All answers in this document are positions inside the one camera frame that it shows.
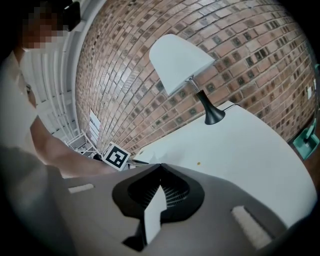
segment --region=person's arm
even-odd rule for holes
[[[29,101],[36,106],[32,91],[29,93]],[[39,117],[33,122],[30,131],[38,157],[45,164],[59,168],[64,175],[78,177],[117,172],[106,163],[88,158],[69,148],[51,135]]]

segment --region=lamp cord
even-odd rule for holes
[[[229,109],[233,106],[239,106],[241,108],[241,106],[239,104],[232,104],[232,105],[228,106],[227,108],[225,108],[223,111],[226,111],[227,109]]]

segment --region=white table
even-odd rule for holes
[[[232,105],[227,101],[218,108]],[[213,125],[201,116],[145,146],[135,160],[192,169],[228,180],[273,210],[288,226],[317,201],[313,181],[290,146],[267,124],[239,106]]]

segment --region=lamp base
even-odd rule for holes
[[[220,122],[226,115],[223,110],[216,108],[210,100],[208,99],[207,95],[205,94],[204,90],[201,90],[196,93],[196,96],[201,101],[204,110],[205,110],[205,121],[206,125],[214,125]]]

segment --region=lampshade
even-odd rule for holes
[[[215,61],[197,46],[174,34],[159,38],[151,47],[149,58],[168,95]]]

